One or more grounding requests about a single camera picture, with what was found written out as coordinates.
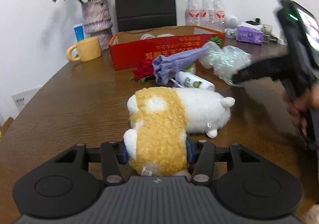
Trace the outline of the person right hand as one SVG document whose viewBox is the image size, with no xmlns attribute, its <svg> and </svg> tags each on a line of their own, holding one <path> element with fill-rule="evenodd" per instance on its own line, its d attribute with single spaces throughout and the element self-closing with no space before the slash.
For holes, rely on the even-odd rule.
<svg viewBox="0 0 319 224">
<path fill-rule="evenodd" d="M 299 98 L 292 101 L 290 97 L 284 93 L 283 101 L 286 103 L 287 112 L 291 116 L 292 124 L 296 128 L 296 132 L 300 134 L 300 130 L 307 135 L 307 120 L 302 116 L 302 112 L 307 109 L 318 110 L 318 86 L 313 86 L 311 90 L 307 89 Z"/>
</svg>

